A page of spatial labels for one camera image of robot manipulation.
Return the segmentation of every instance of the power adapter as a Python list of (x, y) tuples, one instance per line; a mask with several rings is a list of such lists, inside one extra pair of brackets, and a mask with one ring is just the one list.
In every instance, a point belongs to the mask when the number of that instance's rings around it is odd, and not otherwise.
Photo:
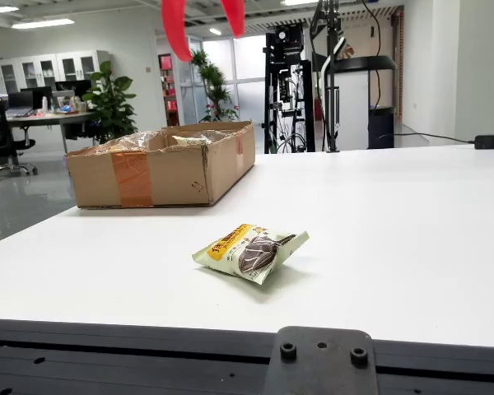
[(473, 143), (477, 150), (494, 150), (494, 134), (476, 136)]

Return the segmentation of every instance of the white table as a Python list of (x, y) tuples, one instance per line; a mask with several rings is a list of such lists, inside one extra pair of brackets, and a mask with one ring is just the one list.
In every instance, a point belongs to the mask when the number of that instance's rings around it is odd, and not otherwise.
[[(241, 223), (310, 241), (266, 284), (191, 253)], [(73, 208), (0, 242), (0, 318), (494, 346), (494, 151), (257, 156), (209, 208)]]
[(68, 153), (68, 144), (66, 143), (66, 132), (64, 125), (70, 123), (84, 123), (91, 118), (91, 114), (47, 114), (40, 117), (22, 117), (9, 118), (7, 123), (11, 128), (31, 128), (34, 126), (52, 126), (60, 125), (60, 131), (63, 135), (64, 152)]

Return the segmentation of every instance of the window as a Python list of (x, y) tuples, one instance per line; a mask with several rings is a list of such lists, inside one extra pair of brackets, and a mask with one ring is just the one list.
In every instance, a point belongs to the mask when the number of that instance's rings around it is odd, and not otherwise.
[[(225, 75), (231, 102), (225, 108), (239, 105), (242, 121), (253, 121), (256, 151), (263, 153), (263, 108), (265, 87), (265, 35), (241, 39), (214, 39), (202, 42), (189, 37), (189, 48), (203, 48), (211, 62)], [(179, 64), (184, 124), (196, 123), (205, 116), (210, 101), (199, 73), (188, 63)]]

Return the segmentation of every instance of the metal bracket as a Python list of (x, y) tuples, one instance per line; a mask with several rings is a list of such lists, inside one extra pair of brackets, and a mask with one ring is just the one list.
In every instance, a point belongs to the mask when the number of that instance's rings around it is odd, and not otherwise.
[(360, 331), (283, 328), (263, 395), (378, 395), (371, 337)]

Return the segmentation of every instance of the black office chair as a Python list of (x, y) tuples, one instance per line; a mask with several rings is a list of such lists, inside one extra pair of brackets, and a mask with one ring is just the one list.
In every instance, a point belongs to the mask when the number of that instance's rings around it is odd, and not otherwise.
[(6, 110), (3, 103), (0, 103), (0, 173), (3, 170), (24, 171), (26, 175), (37, 175), (39, 173), (36, 166), (31, 163), (18, 163), (18, 153), (20, 150), (27, 150), (35, 145), (35, 140), (30, 140), (26, 133), (26, 139), (15, 142), (9, 124), (7, 123)]

